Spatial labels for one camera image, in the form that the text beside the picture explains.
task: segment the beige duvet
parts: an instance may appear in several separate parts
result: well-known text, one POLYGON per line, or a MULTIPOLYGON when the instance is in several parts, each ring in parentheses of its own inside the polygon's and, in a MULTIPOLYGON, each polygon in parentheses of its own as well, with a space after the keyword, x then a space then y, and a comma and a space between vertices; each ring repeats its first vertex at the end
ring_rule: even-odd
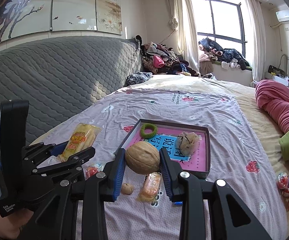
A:
MULTIPOLYGON (((132 87, 229 94, 234 96, 239 103, 242 112, 261 141, 275 173, 278 174, 284 171, 289 174, 289 162, 286 163, 283 161, 278 142, 278 139, 283 134, 269 115, 259 109, 254 97, 254 88, 246 87, 238 83, 214 81, 205 78, 187 77, 182 75, 155 75, 149 81, 133 85, 132 87)), ((33 143, 43 141, 48 133, 42 135, 33 143)), ((287 212, 287 223, 289 234, 289 212, 287 212)))

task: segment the green ring toy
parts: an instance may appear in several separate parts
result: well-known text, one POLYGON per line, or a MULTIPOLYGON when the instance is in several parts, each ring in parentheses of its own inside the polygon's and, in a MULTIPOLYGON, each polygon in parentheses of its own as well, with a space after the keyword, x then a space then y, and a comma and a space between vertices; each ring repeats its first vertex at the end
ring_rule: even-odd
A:
POLYGON ((143 139, 149 139, 152 138, 157 134, 157 126, 152 124, 152 123, 145 123, 142 125, 141 130, 140 130, 140 135, 143 139), (151 129, 151 133, 145 133, 144 130, 146 129, 151 129))

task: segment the gray quilted sofa cover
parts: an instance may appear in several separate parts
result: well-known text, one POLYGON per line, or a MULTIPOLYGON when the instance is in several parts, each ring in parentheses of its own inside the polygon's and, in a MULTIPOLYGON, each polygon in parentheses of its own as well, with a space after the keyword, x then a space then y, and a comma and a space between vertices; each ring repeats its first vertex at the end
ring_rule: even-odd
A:
POLYGON ((121 88, 141 71, 140 44, 98 36, 50 38, 0 52, 0 103, 29 100, 27 144, 121 88))

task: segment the white curtain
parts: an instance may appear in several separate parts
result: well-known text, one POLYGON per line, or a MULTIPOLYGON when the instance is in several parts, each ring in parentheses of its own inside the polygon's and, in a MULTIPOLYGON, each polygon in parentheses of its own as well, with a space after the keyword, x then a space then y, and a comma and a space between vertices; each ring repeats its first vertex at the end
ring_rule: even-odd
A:
POLYGON ((191 0, 166 1, 171 14, 169 21, 171 28, 176 29, 176 25, 178 25, 178 50, 189 62, 190 68, 199 72, 197 31, 191 0))
POLYGON ((170 15, 169 25, 173 31, 178 29, 178 21, 174 17, 176 15, 176 3, 175 0, 166 0, 166 5, 170 15))
POLYGON ((259 82, 263 79, 264 62, 266 55, 266 37, 263 15, 260 7, 260 2, 257 0, 246 0, 251 26, 254 32, 254 57, 252 63, 253 80, 259 82))

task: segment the air conditioner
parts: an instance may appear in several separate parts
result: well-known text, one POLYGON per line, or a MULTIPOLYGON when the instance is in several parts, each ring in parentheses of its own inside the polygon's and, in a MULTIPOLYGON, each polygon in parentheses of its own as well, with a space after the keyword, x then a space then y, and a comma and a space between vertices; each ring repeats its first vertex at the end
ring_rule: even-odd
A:
POLYGON ((279 22, 287 22, 289 21, 289 9, 276 12, 277 18, 279 22))

